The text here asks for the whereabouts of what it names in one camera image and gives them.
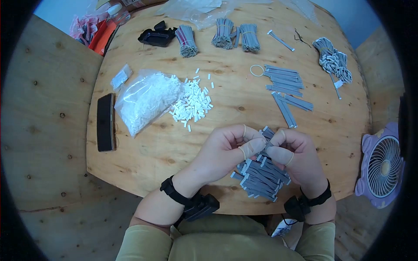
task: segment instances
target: olive green shirt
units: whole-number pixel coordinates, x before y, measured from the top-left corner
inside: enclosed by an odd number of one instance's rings
[[[264,227],[247,216],[210,215],[183,221],[171,236],[161,230],[135,225],[125,232],[117,261],[209,260],[334,260],[335,224],[306,229],[295,251],[281,237],[270,237]]]

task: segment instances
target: plastic bottle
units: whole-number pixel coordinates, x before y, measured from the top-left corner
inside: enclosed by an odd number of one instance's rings
[[[130,13],[121,3],[111,6],[107,12],[116,25],[123,25],[130,19]]]

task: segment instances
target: wooden table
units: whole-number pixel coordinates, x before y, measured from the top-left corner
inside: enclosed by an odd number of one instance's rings
[[[131,20],[117,31],[103,60],[87,125],[87,170],[90,173],[144,197],[166,178],[188,165],[215,127],[230,124],[246,124],[255,129],[262,129],[265,125],[272,129],[286,127],[278,106],[265,89],[265,85],[270,84],[269,78],[250,74],[251,65],[270,64],[300,73],[306,87],[302,91],[303,99],[314,104],[314,111],[306,112],[290,106],[298,124],[297,130],[313,138],[336,199],[353,193],[362,156],[361,137],[369,132],[371,126],[370,109],[354,50],[329,13],[315,8],[321,24],[318,26],[277,1],[271,5],[245,4],[236,9],[230,19],[235,25],[257,24],[257,36],[261,44],[258,54],[244,53],[241,47],[232,50],[215,48],[211,45],[216,31],[216,26],[213,26],[202,31],[195,30],[199,54],[193,58],[182,58],[176,38],[167,48],[143,47],[137,40],[145,29],[153,28],[162,19],[169,27],[189,24],[153,16],[158,8],[156,6],[134,13]],[[318,51],[294,40],[295,28],[309,44],[325,36],[339,51],[348,55],[348,69],[352,72],[353,83],[340,88],[342,100],[338,100],[329,75],[318,64]],[[270,29],[296,50],[291,52],[267,35]],[[114,152],[98,152],[97,99],[111,92],[109,82],[125,63],[134,72],[143,68],[158,69],[173,73],[181,80],[193,78],[196,68],[200,68],[200,86],[209,88],[213,109],[204,119],[190,124],[191,132],[166,114],[134,139],[116,115],[117,149]],[[212,74],[210,81],[207,80],[208,73]],[[134,73],[127,83],[136,76],[137,73]],[[299,194],[298,186],[291,183],[280,190],[275,203],[261,197],[248,198],[239,182],[229,176],[205,187],[203,191],[213,194],[220,201],[221,208],[217,213],[236,215],[283,213],[283,203],[292,195]]]

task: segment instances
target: black phone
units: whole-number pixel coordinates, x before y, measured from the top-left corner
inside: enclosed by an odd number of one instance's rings
[[[114,102],[114,93],[105,95],[97,101],[97,149],[99,152],[116,149],[113,127]]]

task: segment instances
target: purple fan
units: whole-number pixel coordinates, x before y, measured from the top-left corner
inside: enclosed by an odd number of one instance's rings
[[[384,208],[396,198],[402,182],[404,162],[400,156],[398,124],[390,122],[376,134],[364,135],[362,151],[361,177],[355,193],[365,195],[373,206]]]

